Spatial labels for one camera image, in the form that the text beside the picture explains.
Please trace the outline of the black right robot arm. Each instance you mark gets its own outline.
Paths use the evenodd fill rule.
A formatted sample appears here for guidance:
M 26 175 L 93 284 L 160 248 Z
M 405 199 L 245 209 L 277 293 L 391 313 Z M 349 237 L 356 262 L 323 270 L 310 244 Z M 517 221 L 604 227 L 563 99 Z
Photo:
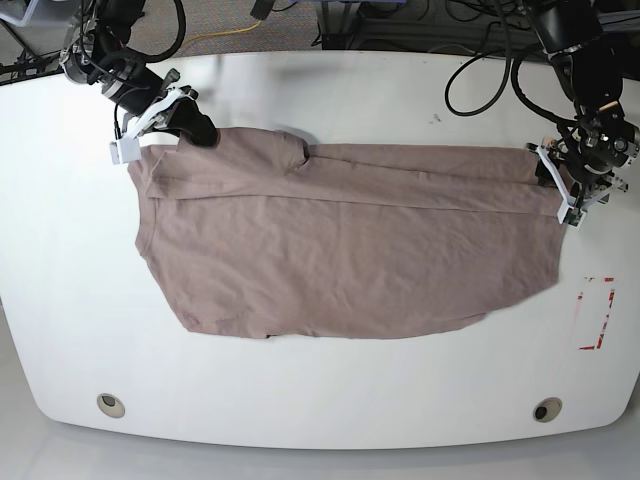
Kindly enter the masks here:
M 172 69 L 161 77 L 149 66 L 171 58 L 186 35 L 183 3 L 173 3 L 177 33 L 161 53 L 148 54 L 129 47 L 132 28 L 144 16 L 143 1 L 82 1 L 72 20 L 60 66 L 76 84 L 101 86 L 114 103 L 115 140 L 147 133 L 184 137 L 191 144 L 212 147 L 218 131 L 198 107 L 198 92 L 178 87 L 180 73 Z

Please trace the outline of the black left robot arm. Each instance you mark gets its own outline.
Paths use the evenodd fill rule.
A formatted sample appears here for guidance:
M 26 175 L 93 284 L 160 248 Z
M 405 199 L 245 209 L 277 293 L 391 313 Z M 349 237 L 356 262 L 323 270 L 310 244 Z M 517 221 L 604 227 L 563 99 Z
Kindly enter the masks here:
M 614 190 L 627 190 L 617 172 L 638 159 L 639 129 L 625 118 L 622 73 L 591 3 L 523 1 L 520 8 L 538 41 L 515 50 L 503 6 L 499 1 L 493 4 L 505 31 L 505 65 L 498 89 L 512 88 L 527 109 L 556 126 L 559 139 L 528 148 L 538 157 L 539 184 L 555 186 L 561 195 L 559 222 L 577 227 L 591 205 L 605 202 Z M 537 52 L 553 67 L 573 105 L 573 118 L 535 104 L 521 88 L 520 67 Z

